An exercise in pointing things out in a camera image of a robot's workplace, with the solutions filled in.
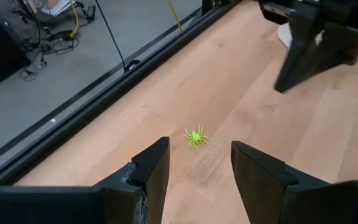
green toy spider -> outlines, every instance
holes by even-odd
[[[208,137],[203,135],[203,126],[198,125],[198,132],[192,131],[191,134],[185,130],[186,133],[183,135],[186,136],[190,140],[190,146],[193,146],[194,148],[197,148],[196,144],[200,143],[201,141],[207,143]]]

